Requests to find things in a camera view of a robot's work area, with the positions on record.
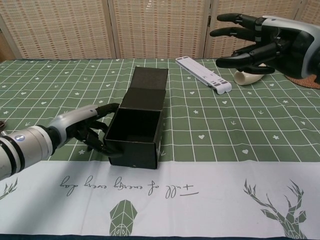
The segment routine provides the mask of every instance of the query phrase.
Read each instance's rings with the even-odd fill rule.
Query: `brown coaster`
[[[316,75],[311,75],[304,79],[295,79],[288,76],[286,76],[286,78],[289,79],[291,82],[302,87],[306,87],[310,89],[320,89],[320,84],[315,82]]]

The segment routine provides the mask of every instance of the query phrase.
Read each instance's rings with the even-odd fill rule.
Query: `green tablecloth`
[[[320,161],[320,92],[281,73],[247,86],[234,69],[197,60],[232,84],[218,95],[174,59],[14,60],[0,64],[0,118],[7,131],[46,126],[58,114],[120,103],[135,66],[168,68],[160,161]],[[109,123],[112,115],[102,119]],[[49,160],[107,161],[73,139]]]

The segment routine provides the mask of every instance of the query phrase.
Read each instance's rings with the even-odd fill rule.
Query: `woven screen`
[[[273,15],[293,19],[297,3],[296,0],[219,0],[216,14],[241,13],[255,17]],[[213,19],[214,24],[211,25],[211,30],[225,27],[241,27],[238,24],[217,21],[217,17],[213,18],[215,19]],[[227,57],[230,56],[234,50],[251,44],[253,44],[253,42],[236,39],[234,37],[215,37],[212,40],[210,57]]]
[[[300,21],[320,26],[320,0],[308,0]]]
[[[203,20],[208,19],[204,16],[208,1],[112,2],[122,58],[199,57],[201,38],[206,35]]]
[[[101,0],[0,0],[0,14],[22,58],[112,57]]]

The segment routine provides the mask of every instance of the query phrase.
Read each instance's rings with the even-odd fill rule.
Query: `black gift box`
[[[119,148],[112,165],[156,169],[160,155],[168,69],[136,67],[131,84],[103,138]]]

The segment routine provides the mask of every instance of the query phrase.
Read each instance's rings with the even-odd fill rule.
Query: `robotic hand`
[[[319,26],[276,16],[257,18],[240,13],[218,15],[217,20],[242,27],[216,29],[210,36],[234,36],[255,42],[231,56],[218,58],[218,67],[249,74],[271,74],[278,70],[295,79],[316,75],[320,83]]]
[[[108,126],[97,121],[115,113],[119,104],[104,106],[87,105],[58,115],[48,127],[35,125],[0,137],[0,181],[23,169],[48,159],[55,150],[72,138],[109,157],[120,157],[122,152],[115,146],[105,146],[92,129],[107,132]]]

